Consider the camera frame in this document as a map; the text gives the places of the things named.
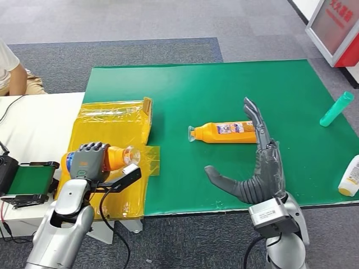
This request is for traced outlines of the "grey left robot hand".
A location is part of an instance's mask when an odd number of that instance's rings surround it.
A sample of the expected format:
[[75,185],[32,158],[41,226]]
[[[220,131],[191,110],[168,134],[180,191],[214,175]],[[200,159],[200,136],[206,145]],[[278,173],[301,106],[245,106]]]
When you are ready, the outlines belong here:
[[110,175],[105,165],[105,157],[110,144],[89,142],[82,144],[74,152],[70,168],[71,179],[82,178],[93,183],[103,183]]

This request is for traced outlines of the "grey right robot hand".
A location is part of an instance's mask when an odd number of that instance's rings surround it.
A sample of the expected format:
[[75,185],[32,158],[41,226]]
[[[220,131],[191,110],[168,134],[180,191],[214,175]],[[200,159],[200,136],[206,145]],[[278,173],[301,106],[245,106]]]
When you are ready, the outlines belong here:
[[256,135],[257,149],[253,176],[238,181],[223,176],[211,165],[204,167],[206,174],[216,187],[249,205],[275,197],[285,198],[285,176],[278,143],[271,138],[260,110],[253,101],[245,97],[243,110],[252,120]]

